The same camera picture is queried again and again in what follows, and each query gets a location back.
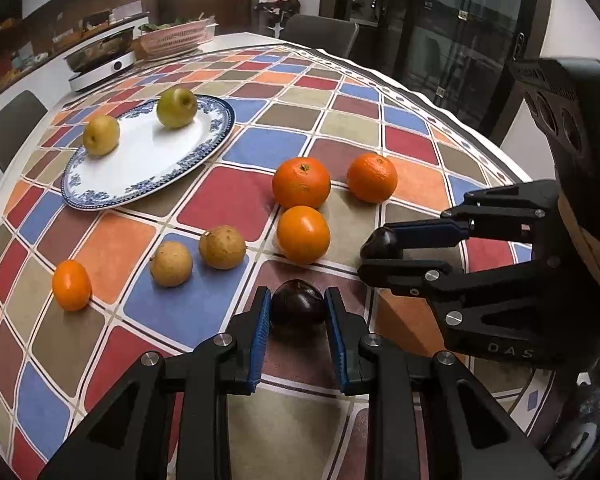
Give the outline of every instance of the yellow pear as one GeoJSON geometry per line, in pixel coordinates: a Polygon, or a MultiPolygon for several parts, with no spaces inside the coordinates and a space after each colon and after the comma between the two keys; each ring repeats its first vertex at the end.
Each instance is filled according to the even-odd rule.
{"type": "Polygon", "coordinates": [[[120,124],[108,115],[95,116],[82,133],[82,143],[91,155],[106,155],[118,145],[119,140],[120,124]]]}

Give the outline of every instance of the dining table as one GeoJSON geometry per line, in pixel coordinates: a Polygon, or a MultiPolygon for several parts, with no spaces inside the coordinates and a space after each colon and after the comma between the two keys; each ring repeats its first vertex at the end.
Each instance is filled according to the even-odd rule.
{"type": "MultiPolygon", "coordinates": [[[[274,291],[300,278],[321,292],[337,286],[345,308],[372,332],[416,354],[444,349],[425,299],[360,281],[360,246],[387,222],[437,218],[466,192],[529,180],[498,147],[424,95],[346,59],[250,33],[218,36],[201,51],[137,62],[67,96],[40,121],[0,183],[0,453],[22,480],[36,478],[141,354],[192,351],[248,308],[261,285],[274,291]],[[69,206],[62,176],[90,119],[120,117],[174,85],[230,105],[235,124],[226,142],[144,198],[105,210],[69,206]],[[360,202],[346,185],[351,161],[369,152],[397,171],[394,194],[379,205],[360,202]],[[320,208],[331,244],[305,266],[287,260],[275,242],[282,209],[271,181],[295,156],[321,161],[331,178],[320,208]],[[201,235],[221,224],[237,228],[247,245],[231,270],[207,267],[198,251],[201,235]],[[164,240],[183,243],[193,257],[192,278],[177,288],[151,279],[148,261],[164,240]],[[90,302],[79,312],[63,310],[51,291],[52,274],[67,259],[80,262],[91,280],[90,302]]],[[[443,259],[474,272],[527,261],[531,247],[470,238],[454,248],[405,250],[405,257],[443,259]]],[[[459,357],[531,439],[555,423],[555,372],[459,357]]],[[[414,404],[425,465],[417,397],[414,404]]],[[[256,392],[230,396],[228,420],[236,480],[364,478],[368,397],[340,393],[324,331],[271,337],[256,392]]],[[[177,452],[170,451],[172,478],[177,452]]]]}

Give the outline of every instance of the blue patterned plate rim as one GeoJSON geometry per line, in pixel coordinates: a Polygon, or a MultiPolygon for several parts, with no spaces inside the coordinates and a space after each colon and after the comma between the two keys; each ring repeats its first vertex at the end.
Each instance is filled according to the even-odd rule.
{"type": "MultiPolygon", "coordinates": [[[[68,170],[73,168],[74,166],[80,164],[86,157],[86,149],[84,146],[78,148],[78,150],[72,155],[71,159],[66,165],[64,173],[62,174],[62,180],[60,183],[60,191],[62,193],[62,198],[64,201],[74,209],[82,210],[82,211],[93,211],[93,210],[103,210],[110,209],[116,206],[125,205],[130,202],[134,202],[135,200],[139,200],[159,189],[162,189],[165,186],[175,182],[181,177],[185,176],[187,173],[195,170],[200,164],[203,164],[216,149],[218,149],[222,143],[228,138],[232,128],[235,124],[235,112],[234,108],[224,99],[220,99],[218,97],[214,97],[211,95],[202,95],[197,94],[196,98],[198,99],[198,108],[202,110],[204,113],[208,113],[208,104],[206,103],[213,102],[222,108],[223,111],[227,114],[227,121],[222,128],[222,130],[215,134],[211,139],[202,144],[197,145],[191,152],[187,153],[183,158],[181,158],[177,162],[177,168],[171,173],[168,173],[165,176],[153,181],[153,179],[149,179],[145,182],[139,182],[136,186],[138,186],[132,193],[126,194],[124,196],[114,196],[110,198],[106,192],[93,192],[91,195],[84,197],[79,201],[74,199],[69,195],[67,189],[69,184],[67,183],[68,170]]],[[[124,112],[122,115],[118,116],[119,119],[124,119],[128,117],[135,117],[142,113],[148,113],[154,109],[153,105],[157,102],[159,98],[148,99],[142,104],[131,108],[124,112]]]]}

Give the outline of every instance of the pink basket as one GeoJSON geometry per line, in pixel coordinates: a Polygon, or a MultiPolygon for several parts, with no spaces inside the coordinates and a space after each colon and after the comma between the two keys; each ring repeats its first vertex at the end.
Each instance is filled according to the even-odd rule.
{"type": "Polygon", "coordinates": [[[200,20],[183,23],[145,33],[140,36],[140,45],[151,57],[168,56],[190,50],[206,40],[207,22],[208,20],[200,20]]]}

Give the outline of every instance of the blue tile square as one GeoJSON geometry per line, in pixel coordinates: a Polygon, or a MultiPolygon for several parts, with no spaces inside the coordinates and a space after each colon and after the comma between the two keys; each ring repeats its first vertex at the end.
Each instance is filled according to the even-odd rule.
{"type": "Polygon", "coordinates": [[[164,77],[165,75],[166,74],[158,74],[158,75],[147,76],[144,79],[142,79],[142,81],[140,81],[139,83],[136,83],[134,86],[148,85],[148,84],[153,83],[156,80],[160,79],[161,77],[164,77]]]}
{"type": "Polygon", "coordinates": [[[276,63],[282,59],[281,56],[272,56],[271,54],[261,54],[260,56],[256,56],[252,61],[259,61],[261,63],[276,63]]]}
{"type": "Polygon", "coordinates": [[[288,64],[277,64],[274,66],[270,66],[267,70],[271,70],[272,72],[285,72],[288,74],[299,74],[306,70],[305,66],[302,65],[288,65],[288,64]]]}
{"type": "Polygon", "coordinates": [[[62,207],[64,199],[52,191],[47,191],[29,213],[27,220],[20,227],[20,234],[31,245],[35,244],[51,217],[62,207]]]}
{"type": "Polygon", "coordinates": [[[235,112],[237,123],[248,123],[262,110],[267,101],[264,99],[231,99],[225,98],[235,112]]]}
{"type": "Polygon", "coordinates": [[[62,137],[60,137],[60,139],[54,144],[54,146],[58,148],[66,148],[69,144],[74,142],[74,140],[77,139],[78,136],[82,135],[82,132],[84,131],[85,127],[86,124],[77,124],[76,126],[71,128],[67,133],[65,133],[62,137]]]}
{"type": "Polygon", "coordinates": [[[475,182],[465,180],[464,178],[458,178],[453,175],[447,175],[449,184],[451,184],[451,195],[454,200],[454,205],[460,205],[464,202],[464,194],[470,191],[476,191],[477,189],[484,189],[484,186],[480,186],[475,182]]]}
{"type": "Polygon", "coordinates": [[[18,422],[33,444],[51,458],[64,440],[70,419],[69,407],[60,400],[43,378],[27,363],[18,394],[18,422]]]}
{"type": "Polygon", "coordinates": [[[340,87],[340,91],[343,94],[351,95],[353,97],[360,97],[368,99],[369,101],[378,102],[380,100],[380,94],[377,90],[369,88],[367,86],[352,85],[350,83],[343,83],[340,87]]]}
{"type": "Polygon", "coordinates": [[[398,108],[393,108],[391,106],[385,106],[384,120],[387,123],[395,124],[401,128],[408,128],[414,132],[429,135],[429,130],[427,130],[427,125],[424,121],[410,112],[398,110],[398,108]]]}
{"type": "Polygon", "coordinates": [[[516,257],[519,264],[531,260],[531,247],[521,244],[513,244],[513,250],[516,251],[516,257]]]}
{"type": "Polygon", "coordinates": [[[222,158],[276,170],[288,158],[298,156],[306,135],[269,128],[248,128],[222,158]]]}
{"type": "Polygon", "coordinates": [[[205,264],[194,238],[169,233],[164,240],[184,244],[193,257],[193,274],[182,285],[156,285],[145,265],[123,308],[144,326],[190,348],[218,333],[247,267],[248,259],[231,270],[205,264]]]}
{"type": "Polygon", "coordinates": [[[97,105],[96,106],[87,106],[86,108],[83,108],[80,112],[78,112],[77,114],[75,114],[68,121],[65,121],[64,124],[78,124],[87,115],[89,115],[91,112],[93,112],[94,110],[97,110],[97,109],[98,109],[97,105]]]}

